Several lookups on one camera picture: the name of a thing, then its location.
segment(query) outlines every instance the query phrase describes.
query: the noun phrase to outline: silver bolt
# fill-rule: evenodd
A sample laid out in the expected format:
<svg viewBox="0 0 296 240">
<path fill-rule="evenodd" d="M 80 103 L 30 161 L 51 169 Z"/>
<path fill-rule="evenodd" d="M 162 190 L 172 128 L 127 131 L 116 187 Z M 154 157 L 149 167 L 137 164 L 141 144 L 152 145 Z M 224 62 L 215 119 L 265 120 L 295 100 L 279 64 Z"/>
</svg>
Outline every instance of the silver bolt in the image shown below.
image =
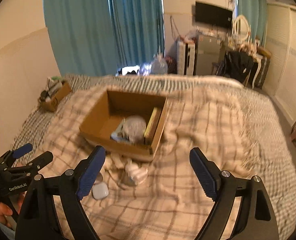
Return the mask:
<svg viewBox="0 0 296 240">
<path fill-rule="evenodd" d="M 229 171 L 222 171 L 221 175 L 223 175 L 224 177 L 228 178 L 230 176 Z"/>
<path fill-rule="evenodd" d="M 41 178 L 42 178 L 42 176 L 40 174 L 37 174 L 34 179 L 35 180 L 41 180 Z"/>
<path fill-rule="evenodd" d="M 258 177 L 258 176 L 254 176 L 254 181 L 256 181 L 256 182 L 260 182 L 261 181 L 261 179 L 260 179 L 260 177 Z"/>
<path fill-rule="evenodd" d="M 67 176 L 71 176 L 72 174 L 73 174 L 73 170 L 66 170 L 65 171 L 65 174 L 67 175 Z"/>
</svg>

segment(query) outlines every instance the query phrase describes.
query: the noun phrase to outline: small cardboard box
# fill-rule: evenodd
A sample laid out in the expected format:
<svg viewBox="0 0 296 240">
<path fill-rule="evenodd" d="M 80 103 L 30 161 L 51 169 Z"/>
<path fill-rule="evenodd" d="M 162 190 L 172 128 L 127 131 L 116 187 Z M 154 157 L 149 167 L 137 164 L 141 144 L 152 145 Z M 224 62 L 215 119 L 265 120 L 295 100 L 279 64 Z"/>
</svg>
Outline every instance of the small cardboard box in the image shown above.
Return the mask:
<svg viewBox="0 0 296 240">
<path fill-rule="evenodd" d="M 51 98 L 50 102 L 40 102 L 40 106 L 48 111 L 55 112 L 61 100 L 71 92 L 68 82 L 63 81 L 62 87 Z"/>
<path fill-rule="evenodd" d="M 107 90 L 80 125 L 80 133 L 93 145 L 139 161 L 153 160 L 165 125 L 167 98 Z M 151 145 L 116 142 L 110 134 L 131 115 L 140 115 L 148 124 L 154 107 L 162 108 Z"/>
</svg>

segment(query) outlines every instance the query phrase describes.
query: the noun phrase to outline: curtain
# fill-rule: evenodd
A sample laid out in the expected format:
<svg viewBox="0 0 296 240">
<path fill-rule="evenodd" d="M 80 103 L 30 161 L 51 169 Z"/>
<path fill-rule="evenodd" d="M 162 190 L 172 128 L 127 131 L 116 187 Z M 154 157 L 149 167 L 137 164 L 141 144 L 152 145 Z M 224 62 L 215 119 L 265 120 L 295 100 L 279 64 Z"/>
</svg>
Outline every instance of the curtain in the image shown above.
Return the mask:
<svg viewBox="0 0 296 240">
<path fill-rule="evenodd" d="M 43 0 L 43 10 L 61 75 L 117 73 L 108 0 Z"/>
<path fill-rule="evenodd" d="M 120 67 L 150 62 L 164 51 L 161 0 L 109 0 Z"/>
<path fill-rule="evenodd" d="M 267 0 L 238 0 L 237 15 L 244 15 L 252 28 L 251 38 L 258 36 L 265 44 L 267 23 Z"/>
</svg>

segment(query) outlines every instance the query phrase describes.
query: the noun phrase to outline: television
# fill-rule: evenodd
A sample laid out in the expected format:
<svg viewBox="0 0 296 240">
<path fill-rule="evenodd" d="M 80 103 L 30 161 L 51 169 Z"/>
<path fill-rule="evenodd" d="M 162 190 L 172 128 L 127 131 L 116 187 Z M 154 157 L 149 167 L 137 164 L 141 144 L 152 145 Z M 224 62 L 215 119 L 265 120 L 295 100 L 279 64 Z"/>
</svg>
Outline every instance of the television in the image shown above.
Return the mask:
<svg viewBox="0 0 296 240">
<path fill-rule="evenodd" d="M 232 29 L 233 12 L 215 5 L 196 1 L 195 22 Z"/>
</svg>

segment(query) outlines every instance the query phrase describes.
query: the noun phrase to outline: bed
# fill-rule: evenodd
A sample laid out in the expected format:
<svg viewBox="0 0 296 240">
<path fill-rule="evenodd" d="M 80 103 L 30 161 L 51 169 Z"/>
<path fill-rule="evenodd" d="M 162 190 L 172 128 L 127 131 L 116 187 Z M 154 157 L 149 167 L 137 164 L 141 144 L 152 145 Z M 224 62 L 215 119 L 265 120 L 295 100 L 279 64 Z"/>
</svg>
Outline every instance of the bed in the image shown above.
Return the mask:
<svg viewBox="0 0 296 240">
<path fill-rule="evenodd" d="M 101 239 L 194 239 L 213 202 L 189 164 L 189 150 L 200 147 L 209 160 L 236 177 L 259 175 L 271 199 L 280 240 L 296 226 L 296 170 L 269 98 L 218 77 L 66 75 L 73 92 L 56 113 L 34 109 L 15 138 L 13 149 L 32 143 L 19 162 L 49 150 L 54 160 L 41 173 L 61 175 L 92 151 L 78 133 L 90 107 L 107 88 L 168 96 L 163 137 L 147 180 L 129 187 L 121 169 L 104 173 L 109 196 L 91 195 L 83 208 Z M 63 232 L 72 239 L 60 201 L 56 209 Z M 236 199 L 222 239 L 230 236 L 240 199 Z"/>
</svg>

